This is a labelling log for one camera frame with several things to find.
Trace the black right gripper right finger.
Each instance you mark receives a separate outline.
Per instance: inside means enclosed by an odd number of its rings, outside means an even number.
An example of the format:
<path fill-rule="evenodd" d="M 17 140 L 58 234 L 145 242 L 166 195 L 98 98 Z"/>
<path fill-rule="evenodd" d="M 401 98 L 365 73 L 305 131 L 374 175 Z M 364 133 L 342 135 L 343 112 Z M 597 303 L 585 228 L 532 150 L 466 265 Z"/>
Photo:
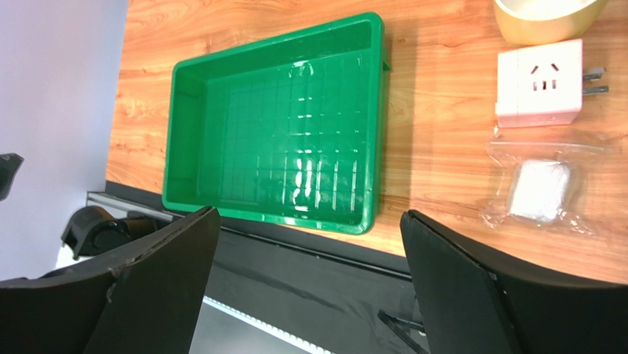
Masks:
<path fill-rule="evenodd" d="M 432 353 L 625 353 L 627 287 L 555 271 L 416 210 L 400 231 Z"/>

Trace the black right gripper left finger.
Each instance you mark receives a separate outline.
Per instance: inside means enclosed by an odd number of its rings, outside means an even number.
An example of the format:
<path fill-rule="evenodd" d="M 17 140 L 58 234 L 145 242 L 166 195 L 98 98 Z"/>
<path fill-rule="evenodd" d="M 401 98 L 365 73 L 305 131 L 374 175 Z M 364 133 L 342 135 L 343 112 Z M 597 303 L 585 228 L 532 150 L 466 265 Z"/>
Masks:
<path fill-rule="evenodd" d="M 205 207 L 36 279 L 1 282 L 3 353 L 187 353 L 217 248 Z"/>

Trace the black left arm base joint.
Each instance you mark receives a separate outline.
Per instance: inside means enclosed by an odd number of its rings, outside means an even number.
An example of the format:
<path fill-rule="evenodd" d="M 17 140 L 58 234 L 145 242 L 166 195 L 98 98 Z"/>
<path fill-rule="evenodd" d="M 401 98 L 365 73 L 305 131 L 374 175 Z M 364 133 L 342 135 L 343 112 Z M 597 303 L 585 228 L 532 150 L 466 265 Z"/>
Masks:
<path fill-rule="evenodd" d="M 115 218 L 100 206 L 85 206 L 69 219 L 61 235 L 74 259 L 93 257 L 162 229 L 168 222 L 140 212 Z"/>

